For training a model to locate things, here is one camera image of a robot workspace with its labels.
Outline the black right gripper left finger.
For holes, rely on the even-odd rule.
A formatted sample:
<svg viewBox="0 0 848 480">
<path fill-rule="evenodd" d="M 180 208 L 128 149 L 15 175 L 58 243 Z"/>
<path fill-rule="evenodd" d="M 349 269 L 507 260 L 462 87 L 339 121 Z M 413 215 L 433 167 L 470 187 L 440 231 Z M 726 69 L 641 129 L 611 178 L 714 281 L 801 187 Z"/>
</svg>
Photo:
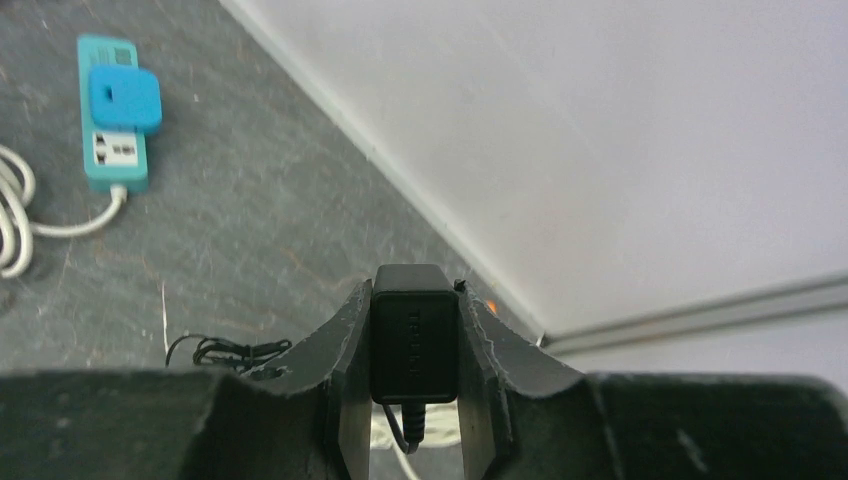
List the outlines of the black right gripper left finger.
<svg viewBox="0 0 848 480">
<path fill-rule="evenodd" d="M 220 367 L 1 378 L 5 479 L 365 479 L 368 305 L 339 311 L 252 376 Z"/>
</svg>

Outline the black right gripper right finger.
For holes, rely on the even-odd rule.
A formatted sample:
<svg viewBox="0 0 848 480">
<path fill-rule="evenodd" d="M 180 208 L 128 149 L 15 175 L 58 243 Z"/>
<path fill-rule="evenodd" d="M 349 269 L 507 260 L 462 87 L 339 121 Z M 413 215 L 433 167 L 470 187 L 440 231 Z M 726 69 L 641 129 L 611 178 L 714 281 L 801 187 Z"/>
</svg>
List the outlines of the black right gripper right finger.
<svg viewBox="0 0 848 480">
<path fill-rule="evenodd" d="M 468 479 L 843 479 L 847 399 L 808 376 L 575 370 L 465 281 L 458 415 Z"/>
</svg>

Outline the black power adapter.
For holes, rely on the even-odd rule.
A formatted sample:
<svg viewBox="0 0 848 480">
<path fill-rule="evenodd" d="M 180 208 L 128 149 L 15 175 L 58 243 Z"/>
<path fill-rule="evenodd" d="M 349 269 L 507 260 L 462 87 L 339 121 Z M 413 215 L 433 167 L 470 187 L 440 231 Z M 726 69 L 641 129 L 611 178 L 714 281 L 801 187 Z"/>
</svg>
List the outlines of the black power adapter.
<svg viewBox="0 0 848 480">
<path fill-rule="evenodd" d="M 379 404 L 458 395 L 458 292 L 433 264 L 378 268 L 370 302 L 370 381 Z"/>
</svg>

